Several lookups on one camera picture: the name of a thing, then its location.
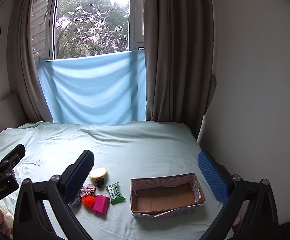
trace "bed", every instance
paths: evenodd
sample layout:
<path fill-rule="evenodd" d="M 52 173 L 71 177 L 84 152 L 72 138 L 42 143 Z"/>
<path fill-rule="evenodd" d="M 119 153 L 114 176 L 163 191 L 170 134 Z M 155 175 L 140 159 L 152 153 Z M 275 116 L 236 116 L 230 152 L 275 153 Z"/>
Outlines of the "bed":
<path fill-rule="evenodd" d="M 61 174 L 84 150 L 95 155 L 94 168 L 106 167 L 106 184 L 119 181 L 127 201 L 110 206 L 106 217 L 83 206 L 73 208 L 79 222 L 93 239 L 199 239 L 222 208 L 197 165 L 200 147 L 188 127 L 180 123 L 129 122 L 124 125 L 64 125 L 27 123 L 0 133 L 0 160 L 17 144 L 26 155 L 15 167 L 19 184 L 49 180 Z M 195 172 L 206 201 L 190 214 L 161 218 L 134 218 L 130 208 L 131 178 L 149 178 Z M 107 195 L 106 190 L 96 189 Z M 18 190 L 0 201 L 14 214 Z M 45 207 L 58 236 L 66 239 L 48 202 Z"/>

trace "orange fluffy ball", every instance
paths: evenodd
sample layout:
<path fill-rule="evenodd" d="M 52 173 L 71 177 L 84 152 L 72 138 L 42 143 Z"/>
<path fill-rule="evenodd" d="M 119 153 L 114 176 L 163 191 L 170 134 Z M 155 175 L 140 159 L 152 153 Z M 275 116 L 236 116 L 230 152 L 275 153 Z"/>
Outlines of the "orange fluffy ball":
<path fill-rule="evenodd" d="M 93 208 L 94 204 L 95 204 L 95 197 L 88 195 L 86 197 L 83 197 L 81 199 L 83 205 L 85 206 L 85 208 Z"/>

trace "pink pouch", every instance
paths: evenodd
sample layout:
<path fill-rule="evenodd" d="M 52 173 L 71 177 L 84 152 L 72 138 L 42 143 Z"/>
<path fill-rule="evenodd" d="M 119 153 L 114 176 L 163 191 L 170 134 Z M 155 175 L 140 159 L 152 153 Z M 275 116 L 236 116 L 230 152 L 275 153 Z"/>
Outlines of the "pink pouch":
<path fill-rule="evenodd" d="M 91 210 L 97 214 L 106 215 L 109 206 L 109 197 L 97 195 L 95 197 L 95 204 Z"/>

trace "green package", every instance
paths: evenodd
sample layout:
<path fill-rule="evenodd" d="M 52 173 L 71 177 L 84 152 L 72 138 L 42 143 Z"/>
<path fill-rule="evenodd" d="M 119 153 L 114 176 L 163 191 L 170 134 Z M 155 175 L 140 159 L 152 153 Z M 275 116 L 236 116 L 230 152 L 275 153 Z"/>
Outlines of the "green package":
<path fill-rule="evenodd" d="M 112 205 L 117 204 L 117 203 L 121 203 L 124 200 L 126 200 L 126 198 L 124 198 L 122 196 L 122 194 L 119 193 L 119 186 L 118 186 L 119 182 L 116 182 L 112 185 L 108 185 L 106 186 L 106 188 L 109 191 L 109 195 L 110 195 L 110 202 L 112 203 Z"/>

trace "foliage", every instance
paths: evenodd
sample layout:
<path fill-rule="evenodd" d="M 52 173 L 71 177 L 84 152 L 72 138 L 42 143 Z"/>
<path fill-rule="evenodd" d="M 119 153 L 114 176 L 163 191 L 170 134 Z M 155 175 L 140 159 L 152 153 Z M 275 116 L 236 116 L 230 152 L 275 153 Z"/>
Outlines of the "foliage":
<path fill-rule="evenodd" d="M 109 0 L 58 0 L 56 58 L 127 50 L 128 13 L 129 5 Z"/>

